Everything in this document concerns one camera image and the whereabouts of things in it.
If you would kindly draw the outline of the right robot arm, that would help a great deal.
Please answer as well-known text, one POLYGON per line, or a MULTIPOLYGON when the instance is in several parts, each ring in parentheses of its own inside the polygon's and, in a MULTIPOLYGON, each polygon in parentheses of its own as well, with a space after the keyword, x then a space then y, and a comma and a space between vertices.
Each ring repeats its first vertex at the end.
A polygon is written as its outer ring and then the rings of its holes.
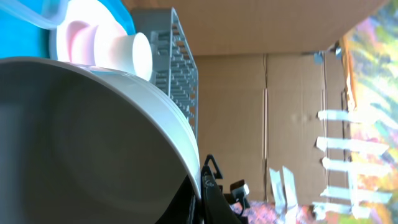
POLYGON ((205 223, 248 223, 248 218, 243 215, 250 207, 247 200, 249 187, 245 180, 232 183, 227 194, 217 179, 223 179, 223 175, 214 156, 209 154, 201 168, 201 205, 205 223))

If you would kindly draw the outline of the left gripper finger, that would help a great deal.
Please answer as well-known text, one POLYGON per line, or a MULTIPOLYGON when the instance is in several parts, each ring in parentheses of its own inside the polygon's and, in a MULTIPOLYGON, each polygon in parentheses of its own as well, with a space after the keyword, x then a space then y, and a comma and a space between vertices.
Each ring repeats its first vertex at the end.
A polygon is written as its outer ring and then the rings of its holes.
POLYGON ((202 209, 206 224, 241 224, 216 183, 209 166, 201 170, 202 209))

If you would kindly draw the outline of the grey bowl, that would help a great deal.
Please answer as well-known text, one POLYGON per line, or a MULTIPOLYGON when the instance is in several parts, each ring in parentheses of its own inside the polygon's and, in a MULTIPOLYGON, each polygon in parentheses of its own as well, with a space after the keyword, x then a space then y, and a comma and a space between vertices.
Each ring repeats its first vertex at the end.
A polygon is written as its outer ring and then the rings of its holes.
POLYGON ((177 223, 201 200, 187 117, 135 75, 1 60, 1 222, 177 223))

